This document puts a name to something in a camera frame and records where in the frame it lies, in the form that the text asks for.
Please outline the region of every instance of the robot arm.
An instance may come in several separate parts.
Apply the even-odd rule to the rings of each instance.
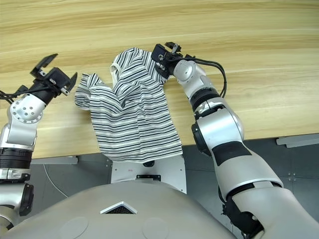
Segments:
[[[8,123],[0,135],[0,235],[15,226],[18,216],[27,215],[32,208],[33,186],[30,163],[35,146],[36,129],[49,102],[61,93],[68,95],[76,82],[77,73],[70,79],[59,68],[45,73],[46,67],[57,54],[47,56],[31,71],[35,77],[30,89],[2,96],[5,99],[24,94],[7,111]]]
[[[197,58],[184,58],[173,42],[165,45],[172,52],[158,44],[152,59],[163,77],[177,78],[189,99],[195,116],[193,136],[198,149],[213,159],[223,214],[245,238],[316,238],[319,224],[283,188],[271,167],[245,146],[243,124]]]

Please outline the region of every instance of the vent grille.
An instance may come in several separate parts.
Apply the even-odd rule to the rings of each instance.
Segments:
[[[106,214],[133,214],[133,213],[130,210],[128,210],[126,207],[119,206],[119,207],[109,211]]]
[[[137,214],[138,211],[126,202],[116,203],[100,211],[100,214]]]

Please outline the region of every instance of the gray floor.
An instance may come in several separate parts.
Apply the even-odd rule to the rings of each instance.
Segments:
[[[297,148],[277,146],[274,139],[247,141],[246,145],[274,169],[303,207],[319,222],[319,145]],[[200,154],[196,146],[183,148],[187,193],[206,208],[238,238],[239,230],[233,227],[227,217],[221,215],[222,206],[217,194],[217,182],[211,159]],[[101,154],[79,157],[77,165],[47,165],[53,182],[71,196],[84,189],[103,185],[110,181],[111,162]],[[30,183],[35,186],[32,212],[28,218],[64,199],[48,181],[43,165],[32,165]]]

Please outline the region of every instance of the striped shirt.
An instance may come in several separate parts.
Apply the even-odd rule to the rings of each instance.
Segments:
[[[91,112],[100,151],[114,161],[147,162],[182,154],[163,91],[166,78],[151,53],[131,48],[112,66],[114,88],[97,74],[82,75],[75,104]]]

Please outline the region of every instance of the wooden table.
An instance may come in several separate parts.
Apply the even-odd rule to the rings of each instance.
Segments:
[[[132,46],[152,51],[174,41],[184,53],[220,62],[226,100],[245,125],[246,139],[319,132],[318,1],[1,0],[0,89],[31,86],[44,56],[70,76],[98,73]],[[220,90],[222,77],[207,74]],[[194,144],[193,114],[181,86],[165,85],[171,117],[184,145]],[[89,112],[73,94],[54,99],[38,127],[34,158],[99,152]],[[0,124],[7,122],[0,102]]]

